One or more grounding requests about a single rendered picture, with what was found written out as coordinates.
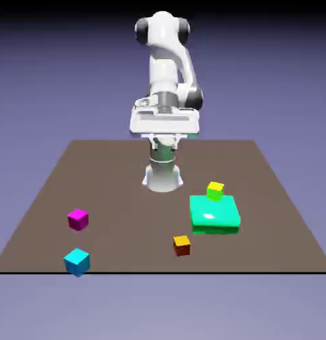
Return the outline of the small yellow cube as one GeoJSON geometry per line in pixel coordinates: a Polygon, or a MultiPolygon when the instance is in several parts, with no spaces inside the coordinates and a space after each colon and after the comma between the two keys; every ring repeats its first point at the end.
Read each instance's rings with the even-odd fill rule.
{"type": "Polygon", "coordinates": [[[206,188],[206,197],[212,201],[220,201],[224,192],[224,184],[211,181],[206,188]]]}

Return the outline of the large green box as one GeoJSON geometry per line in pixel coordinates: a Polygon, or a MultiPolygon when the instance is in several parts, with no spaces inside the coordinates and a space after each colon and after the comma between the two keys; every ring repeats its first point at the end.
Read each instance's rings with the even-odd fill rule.
{"type": "Polygon", "coordinates": [[[193,234],[237,234],[240,230],[240,214],[231,195],[223,195],[219,201],[191,195],[189,208],[193,234]]]}

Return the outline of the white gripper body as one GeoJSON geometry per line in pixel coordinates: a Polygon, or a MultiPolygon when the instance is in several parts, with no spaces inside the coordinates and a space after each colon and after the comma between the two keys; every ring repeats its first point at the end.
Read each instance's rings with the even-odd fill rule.
{"type": "Polygon", "coordinates": [[[199,111],[172,107],[166,114],[159,113],[157,106],[134,106],[129,130],[135,134],[197,134],[199,111]]]}

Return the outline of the small cyan cube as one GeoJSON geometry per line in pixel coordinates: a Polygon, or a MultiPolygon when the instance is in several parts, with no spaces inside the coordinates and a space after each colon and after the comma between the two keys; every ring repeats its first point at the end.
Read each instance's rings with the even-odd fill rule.
{"type": "Polygon", "coordinates": [[[90,255],[75,248],[64,257],[64,264],[68,273],[80,277],[90,269],[90,255]]]}

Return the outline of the small magenta cube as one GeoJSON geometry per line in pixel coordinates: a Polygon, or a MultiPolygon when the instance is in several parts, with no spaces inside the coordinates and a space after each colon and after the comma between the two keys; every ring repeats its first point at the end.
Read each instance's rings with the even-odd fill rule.
{"type": "Polygon", "coordinates": [[[89,224],[88,211],[82,209],[74,209],[67,215],[68,225],[75,231],[81,231],[85,229],[89,224]]]}

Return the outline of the small orange cube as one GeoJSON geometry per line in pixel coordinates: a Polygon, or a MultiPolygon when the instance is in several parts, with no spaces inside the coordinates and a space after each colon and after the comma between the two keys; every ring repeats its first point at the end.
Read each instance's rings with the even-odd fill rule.
{"type": "Polygon", "coordinates": [[[191,254],[191,242],[187,235],[173,237],[173,248],[177,256],[187,256],[191,254]]]}

